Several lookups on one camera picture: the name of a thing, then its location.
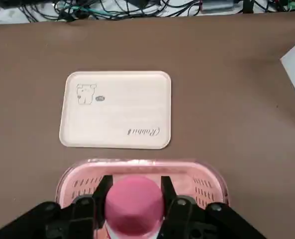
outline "pink lid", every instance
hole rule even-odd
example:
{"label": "pink lid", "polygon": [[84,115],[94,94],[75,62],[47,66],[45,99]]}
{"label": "pink lid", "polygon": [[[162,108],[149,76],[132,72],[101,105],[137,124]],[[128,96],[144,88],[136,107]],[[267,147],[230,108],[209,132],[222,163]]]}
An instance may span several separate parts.
{"label": "pink lid", "polygon": [[117,181],[107,194],[105,218],[110,228],[124,236],[157,231],[164,216],[164,202],[157,184],[142,176]]}

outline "green wire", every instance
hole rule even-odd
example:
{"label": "green wire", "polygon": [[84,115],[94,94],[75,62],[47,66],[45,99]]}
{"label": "green wire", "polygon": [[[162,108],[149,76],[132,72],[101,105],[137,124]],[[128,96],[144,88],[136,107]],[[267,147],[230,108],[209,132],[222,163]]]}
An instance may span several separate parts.
{"label": "green wire", "polygon": [[73,10],[82,10],[82,11],[90,11],[90,12],[93,12],[93,13],[97,13],[97,14],[104,14],[104,15],[110,15],[112,16],[111,14],[109,14],[108,12],[106,11],[98,11],[98,10],[95,10],[93,8],[85,8],[85,7],[81,7],[81,6],[73,6],[71,7]]}

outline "dog illustration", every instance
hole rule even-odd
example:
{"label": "dog illustration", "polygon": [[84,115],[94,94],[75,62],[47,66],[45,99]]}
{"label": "dog illustration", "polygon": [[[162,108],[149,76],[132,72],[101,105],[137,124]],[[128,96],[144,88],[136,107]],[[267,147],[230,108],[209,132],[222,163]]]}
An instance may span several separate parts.
{"label": "dog illustration", "polygon": [[79,105],[90,105],[93,101],[93,95],[96,84],[78,84],[77,85],[77,95],[79,100]]}

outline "table surface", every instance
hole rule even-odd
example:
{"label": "table surface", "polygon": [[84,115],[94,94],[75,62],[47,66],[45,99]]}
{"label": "table surface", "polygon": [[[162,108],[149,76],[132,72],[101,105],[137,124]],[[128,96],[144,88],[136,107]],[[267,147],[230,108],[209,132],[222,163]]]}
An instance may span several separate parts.
{"label": "table surface", "polygon": [[[182,5],[184,3],[189,2],[190,0],[170,0],[170,4],[172,5]],[[266,1],[265,0],[257,0],[258,3],[260,3],[262,6],[266,6]],[[104,0],[103,1],[104,6],[106,7],[107,10],[118,10],[120,11],[120,8],[115,4],[115,0]],[[118,0],[118,3],[120,4],[121,7],[123,7],[123,9],[126,9],[126,4],[125,1],[123,0]],[[130,5],[130,9],[136,9],[134,6]],[[50,14],[50,15],[56,15],[55,11],[53,10],[53,4],[52,3],[47,3],[47,4],[40,4],[40,9],[42,12]],[[202,15],[227,15],[227,14],[236,14],[238,13],[240,10],[242,9],[242,2],[240,2],[239,4],[235,4],[234,8],[231,9],[225,9],[225,10],[219,10],[219,11],[215,11],[215,12],[200,12],[198,15],[202,16]],[[173,12],[176,12],[177,8],[172,8],[172,7],[167,7],[162,15],[168,15],[171,14]],[[197,12],[197,6],[193,7],[190,11],[190,15],[194,14]],[[261,8],[259,8],[256,4],[254,6],[254,12],[255,13],[262,13],[263,10]],[[182,16],[186,16],[188,13],[187,11],[185,11]],[[45,19],[43,19],[42,17],[40,17],[38,14],[34,14],[34,16],[36,16],[36,18],[39,21],[46,21]],[[28,20],[26,19],[26,17],[24,16],[24,14],[19,11],[16,8],[12,8],[12,9],[1,9],[0,10],[0,24],[4,24],[4,23],[27,23]]]}
{"label": "table surface", "polygon": [[[295,90],[280,62],[294,45],[295,12],[0,25],[0,227],[54,200],[80,160],[191,158],[268,239],[295,239]],[[63,146],[65,83],[82,70],[167,72],[170,144]]]}

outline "pink plastic basket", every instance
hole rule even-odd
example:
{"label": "pink plastic basket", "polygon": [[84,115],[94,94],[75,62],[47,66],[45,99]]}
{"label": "pink plastic basket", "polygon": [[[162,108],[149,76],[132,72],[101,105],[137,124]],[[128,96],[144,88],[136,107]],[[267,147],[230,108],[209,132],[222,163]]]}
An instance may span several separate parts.
{"label": "pink plastic basket", "polygon": [[[113,175],[114,182],[127,175],[141,175],[159,186],[161,176],[170,176],[176,193],[193,197],[201,208],[212,202],[229,205],[224,180],[209,166],[191,161],[118,159],[90,159],[69,168],[60,179],[56,202],[66,207],[76,197],[92,194],[104,175]],[[105,227],[97,231],[96,238],[108,238]]]}

